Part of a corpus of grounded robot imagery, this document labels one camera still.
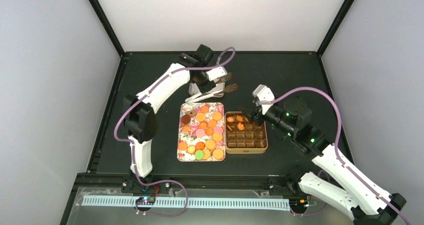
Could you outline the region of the white handled metal tongs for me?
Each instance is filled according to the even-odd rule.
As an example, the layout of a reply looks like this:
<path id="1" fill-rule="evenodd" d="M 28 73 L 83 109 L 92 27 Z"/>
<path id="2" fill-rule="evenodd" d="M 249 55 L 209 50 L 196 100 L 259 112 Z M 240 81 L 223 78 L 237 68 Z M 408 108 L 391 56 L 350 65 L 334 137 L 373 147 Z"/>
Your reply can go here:
<path id="1" fill-rule="evenodd" d="M 225 82 L 229 81 L 233 77 L 233 73 L 227 73 L 223 76 L 220 76 L 214 80 L 216 86 L 223 85 Z M 198 92 L 195 95 L 192 95 L 191 97 L 187 98 L 185 100 L 185 103 L 192 104 L 197 103 L 215 96 L 223 96 L 225 93 L 234 92 L 238 89 L 238 85 L 236 83 L 224 86 L 223 88 L 213 88 L 212 90 L 208 92 Z"/>

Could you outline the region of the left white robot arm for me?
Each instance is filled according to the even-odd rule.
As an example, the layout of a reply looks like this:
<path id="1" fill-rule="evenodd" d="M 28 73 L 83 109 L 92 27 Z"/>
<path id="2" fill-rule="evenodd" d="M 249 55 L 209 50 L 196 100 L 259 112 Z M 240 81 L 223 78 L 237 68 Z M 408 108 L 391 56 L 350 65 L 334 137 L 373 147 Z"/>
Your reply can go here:
<path id="1" fill-rule="evenodd" d="M 127 110 L 119 119 L 116 128 L 123 125 L 127 130 L 125 141 L 131 150 L 131 171 L 139 178 L 145 178 L 152 170 L 151 147 L 158 131 L 156 114 L 163 103 L 181 86 L 192 83 L 200 92 L 209 92 L 216 87 L 208 71 L 214 52 L 201 44 L 192 54 L 182 53 L 176 61 L 152 85 L 137 95 L 127 95 L 124 104 Z"/>

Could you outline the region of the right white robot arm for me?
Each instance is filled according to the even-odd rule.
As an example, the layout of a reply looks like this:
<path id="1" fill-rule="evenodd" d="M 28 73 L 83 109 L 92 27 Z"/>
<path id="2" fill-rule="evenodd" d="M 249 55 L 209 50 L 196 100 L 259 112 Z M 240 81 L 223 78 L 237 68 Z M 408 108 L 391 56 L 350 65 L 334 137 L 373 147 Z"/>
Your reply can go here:
<path id="1" fill-rule="evenodd" d="M 250 122 L 273 125 L 290 139 L 301 156 L 338 183 L 334 185 L 311 171 L 302 176 L 294 174 L 284 181 L 290 194 L 302 191 L 317 197 L 345 214 L 355 225 L 391 225 L 395 221 L 406 199 L 376 185 L 346 159 L 336 145 L 311 124 L 312 111 L 300 97 L 286 100 L 282 107 L 259 104 L 258 98 L 254 101 L 255 109 L 241 109 Z"/>

